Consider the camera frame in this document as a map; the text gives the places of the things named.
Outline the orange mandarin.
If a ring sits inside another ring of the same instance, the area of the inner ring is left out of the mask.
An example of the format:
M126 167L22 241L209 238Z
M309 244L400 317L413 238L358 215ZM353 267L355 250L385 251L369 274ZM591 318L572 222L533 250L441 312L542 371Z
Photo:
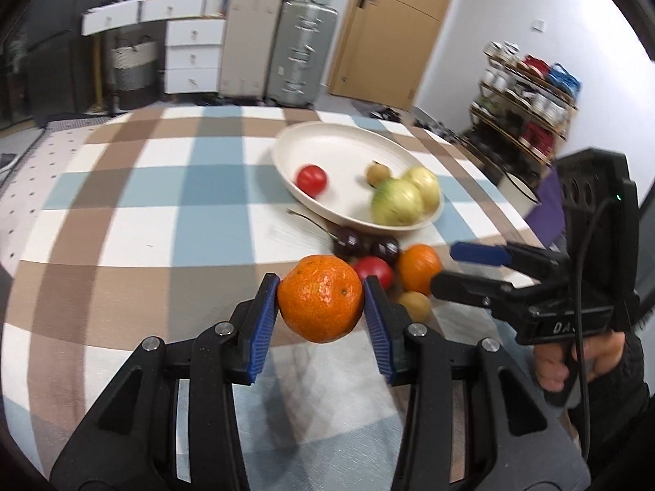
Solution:
M363 285L357 272L340 258L311 255L282 278L276 299L293 333L327 344L351 333L359 322Z
M415 244L404 250L396 264L396 275L403 289L426 296L431 295L433 277L442 270L441 258L433 247L426 244Z

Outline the red cherry tomato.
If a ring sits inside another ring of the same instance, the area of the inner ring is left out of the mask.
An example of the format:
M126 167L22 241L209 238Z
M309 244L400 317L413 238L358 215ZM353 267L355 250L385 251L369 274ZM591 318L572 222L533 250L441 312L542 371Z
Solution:
M375 256L360 258L353 265L353 269L357 273L357 276L360 277L360 280L366 280L368 277L375 276L379 280L379 284L386 291L394 284L395 276L393 269L382 258Z
M295 175L295 185L306 195L317 197L325 191L328 186L328 176L317 165L310 164L303 166Z

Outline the yellow-green passion fruit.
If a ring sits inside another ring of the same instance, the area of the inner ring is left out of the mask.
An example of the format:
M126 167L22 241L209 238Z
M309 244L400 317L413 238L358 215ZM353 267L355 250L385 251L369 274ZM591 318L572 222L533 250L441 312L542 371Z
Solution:
M436 175L424 166L414 166L406 170L402 180L412 183L420 192L426 214L433 214L441 204L441 187Z

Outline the dark cherry with stem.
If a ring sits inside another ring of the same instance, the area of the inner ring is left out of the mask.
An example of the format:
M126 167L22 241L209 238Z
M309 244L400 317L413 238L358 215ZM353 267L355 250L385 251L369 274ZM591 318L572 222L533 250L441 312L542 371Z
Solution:
M287 214L305 219L329 236L332 243L333 255L343 259L343 261L359 258L364 254L364 244L361 236L357 234L357 232L350 230L348 227L329 228L292 208L287 209Z

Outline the purple bag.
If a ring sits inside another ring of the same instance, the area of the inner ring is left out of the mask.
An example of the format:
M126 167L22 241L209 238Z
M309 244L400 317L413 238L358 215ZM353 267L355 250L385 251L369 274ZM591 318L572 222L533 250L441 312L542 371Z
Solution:
M558 241L565 230L560 180L555 170L549 172L538 188L540 204L526 217L526 223L544 247Z

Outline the white enamel bucket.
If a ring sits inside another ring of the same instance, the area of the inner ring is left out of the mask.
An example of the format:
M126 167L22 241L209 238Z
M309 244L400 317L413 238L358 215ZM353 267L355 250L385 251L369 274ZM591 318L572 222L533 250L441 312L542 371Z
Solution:
M538 193L512 173L503 174L497 189L522 217L529 216L535 207L541 205Z

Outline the wooden shoe rack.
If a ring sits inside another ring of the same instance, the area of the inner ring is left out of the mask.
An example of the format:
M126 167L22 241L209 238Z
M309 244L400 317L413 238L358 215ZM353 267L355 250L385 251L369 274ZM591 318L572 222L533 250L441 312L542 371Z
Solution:
M464 144L488 166L537 189L568 138L582 81L513 42L488 42L483 53L486 67L468 107Z

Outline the cream oval plate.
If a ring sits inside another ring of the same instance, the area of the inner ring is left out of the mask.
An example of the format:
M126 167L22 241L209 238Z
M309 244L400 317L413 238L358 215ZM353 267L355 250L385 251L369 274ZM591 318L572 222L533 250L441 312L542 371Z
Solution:
M375 223L373 189L366 181L365 169L379 162L398 175L422 163L400 144L364 128L325 122L291 125L279 131L271 156L282 183L295 200L331 223L368 234L398 236L418 231L438 219L445 206L440 200L414 224ZM317 196L304 193L296 184L302 167L310 165L326 174L326 188Z

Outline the shoes pile on floor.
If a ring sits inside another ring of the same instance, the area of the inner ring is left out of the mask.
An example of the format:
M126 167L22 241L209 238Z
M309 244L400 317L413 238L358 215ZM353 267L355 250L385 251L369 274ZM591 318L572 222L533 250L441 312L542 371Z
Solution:
M410 111L403 111L391 108L391 106L360 100L352 100L351 103L353 108L357 109L365 117L413 125L418 128L424 128L424 130L430 131L446 141L455 142L457 140L457 135L454 131L442 122L433 119L433 117L430 117L429 114L421 109L412 108Z

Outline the checkered tablecloth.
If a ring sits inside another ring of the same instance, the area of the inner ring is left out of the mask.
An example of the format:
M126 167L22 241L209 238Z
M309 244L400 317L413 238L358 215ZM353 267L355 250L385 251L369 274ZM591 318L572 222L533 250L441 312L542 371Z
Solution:
M148 108L98 126L36 214L2 322L10 435L48 475L73 429L148 336L176 341L228 318L266 273L326 254L273 165L291 124L368 128L432 170L445 196L433 225L402 239L534 243L498 189L440 137L393 122L276 108ZM234 391L256 490L385 490L404 417L363 327L314 345L277 322L262 374Z

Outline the dotted floor rug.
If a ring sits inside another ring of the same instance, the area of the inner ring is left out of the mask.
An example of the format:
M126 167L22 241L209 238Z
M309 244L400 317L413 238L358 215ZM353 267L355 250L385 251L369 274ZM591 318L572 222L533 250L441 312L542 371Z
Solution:
M1 174L1 266L14 277L34 223L56 179L64 172L87 137L109 117L49 122L44 128L8 136L10 143L27 144Z

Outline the wooden door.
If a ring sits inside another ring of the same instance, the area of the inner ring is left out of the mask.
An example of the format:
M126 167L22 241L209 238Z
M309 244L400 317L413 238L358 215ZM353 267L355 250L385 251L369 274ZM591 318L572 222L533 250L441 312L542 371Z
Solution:
M327 82L332 95L412 108L451 0L349 0Z

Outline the woven laundry basket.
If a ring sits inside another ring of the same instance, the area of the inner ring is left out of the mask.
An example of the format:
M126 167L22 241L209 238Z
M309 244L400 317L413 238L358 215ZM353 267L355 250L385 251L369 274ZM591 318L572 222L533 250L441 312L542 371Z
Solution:
M150 36L142 36L136 42L118 37L111 56L119 109L140 109L156 101L159 64L156 41Z

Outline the white drawer desk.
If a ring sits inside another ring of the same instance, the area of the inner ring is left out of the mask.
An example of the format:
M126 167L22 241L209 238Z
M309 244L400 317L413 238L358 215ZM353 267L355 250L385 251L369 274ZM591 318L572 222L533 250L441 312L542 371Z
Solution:
M217 93L226 0L122 0L84 11L81 34L149 33L159 41L167 95Z

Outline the black refrigerator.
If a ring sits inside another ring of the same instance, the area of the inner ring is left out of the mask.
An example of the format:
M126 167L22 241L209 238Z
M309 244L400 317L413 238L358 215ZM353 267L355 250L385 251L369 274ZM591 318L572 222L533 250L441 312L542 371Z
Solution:
M84 0L32 0L22 17L31 117L45 125L95 104L93 41L81 33Z

